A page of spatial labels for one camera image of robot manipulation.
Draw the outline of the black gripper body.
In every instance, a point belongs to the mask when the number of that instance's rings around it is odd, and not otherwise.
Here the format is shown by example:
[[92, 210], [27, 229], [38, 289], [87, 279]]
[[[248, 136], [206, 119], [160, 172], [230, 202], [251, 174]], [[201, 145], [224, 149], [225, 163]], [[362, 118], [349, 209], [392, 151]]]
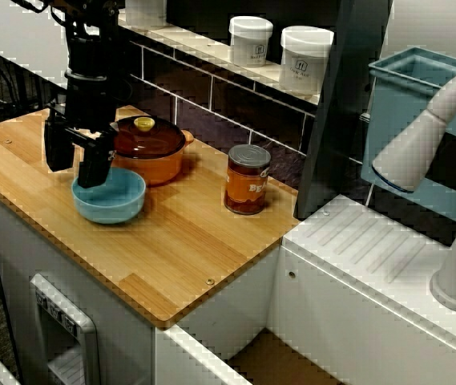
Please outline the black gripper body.
[[107, 81], [70, 78], [47, 105], [47, 140], [113, 140], [118, 130], [114, 100], [107, 94]]

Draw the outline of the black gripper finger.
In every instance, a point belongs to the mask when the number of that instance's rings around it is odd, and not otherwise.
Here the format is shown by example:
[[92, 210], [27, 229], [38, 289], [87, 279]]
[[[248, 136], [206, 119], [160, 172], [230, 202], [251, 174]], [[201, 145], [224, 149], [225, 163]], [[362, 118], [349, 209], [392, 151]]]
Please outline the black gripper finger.
[[115, 157], [114, 137], [99, 136], [83, 147], [83, 160], [79, 163], [78, 185], [92, 188], [103, 184]]
[[44, 144], [46, 163], [52, 172], [66, 170], [73, 166], [75, 146], [66, 124], [48, 119], [45, 122]]

